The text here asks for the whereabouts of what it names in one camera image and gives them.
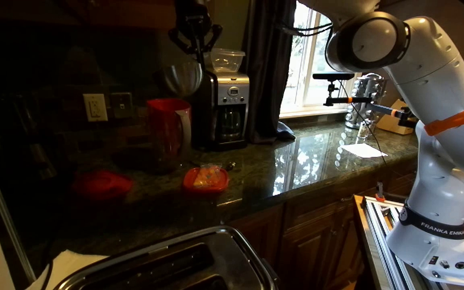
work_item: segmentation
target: orange stripe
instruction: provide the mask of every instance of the orange stripe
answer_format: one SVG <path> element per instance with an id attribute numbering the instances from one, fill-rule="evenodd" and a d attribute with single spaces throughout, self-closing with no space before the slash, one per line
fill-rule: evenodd
<path id="1" fill-rule="evenodd" d="M 429 122 L 429 124 L 426 124 L 426 130 L 429 135 L 439 135 L 443 130 L 460 127 L 460 126 L 464 126 L 464 111 L 453 114 L 453 116 L 442 119 L 442 121 Z"/>

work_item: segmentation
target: coffee maker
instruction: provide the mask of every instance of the coffee maker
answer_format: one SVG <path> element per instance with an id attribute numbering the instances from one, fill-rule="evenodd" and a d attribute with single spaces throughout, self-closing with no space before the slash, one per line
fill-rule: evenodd
<path id="1" fill-rule="evenodd" d="M 247 143 L 250 77 L 240 72 L 205 71 L 190 97 L 194 145 L 224 150 Z"/>

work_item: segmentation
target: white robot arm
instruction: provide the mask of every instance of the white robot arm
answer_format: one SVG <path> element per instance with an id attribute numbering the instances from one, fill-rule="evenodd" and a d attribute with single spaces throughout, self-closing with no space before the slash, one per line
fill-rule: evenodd
<path id="1" fill-rule="evenodd" d="M 431 18 L 400 21 L 377 0 L 300 0 L 332 22 L 339 71 L 384 68 L 414 116 L 418 177 L 389 246 L 431 280 L 464 285 L 464 59 Z"/>

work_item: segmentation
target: curtain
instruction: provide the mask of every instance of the curtain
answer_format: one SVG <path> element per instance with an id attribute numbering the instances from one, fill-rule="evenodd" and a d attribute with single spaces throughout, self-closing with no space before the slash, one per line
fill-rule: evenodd
<path id="1" fill-rule="evenodd" d="M 245 39 L 245 71 L 250 76 L 248 140 L 277 140 L 281 103 L 289 77 L 297 0 L 252 0 Z"/>

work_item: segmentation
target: granite countertop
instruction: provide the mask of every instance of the granite countertop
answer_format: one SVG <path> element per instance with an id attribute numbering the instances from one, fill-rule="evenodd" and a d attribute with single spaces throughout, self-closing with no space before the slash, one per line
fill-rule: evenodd
<path id="1" fill-rule="evenodd" d="M 295 129 L 295 135 L 297 140 L 287 143 L 194 150 L 192 163 L 165 175 L 126 172 L 136 185 L 123 203 L 60 206 L 55 222 L 28 238 L 31 261 L 42 271 L 63 250 L 121 253 L 416 161 L 414 134 L 376 130 L 376 138 L 368 137 L 366 143 L 385 151 L 385 158 L 358 158 L 344 150 L 342 145 L 356 143 L 358 132 L 342 122 Z M 216 198 L 181 192 L 189 166 L 203 163 L 236 164 L 228 192 Z"/>

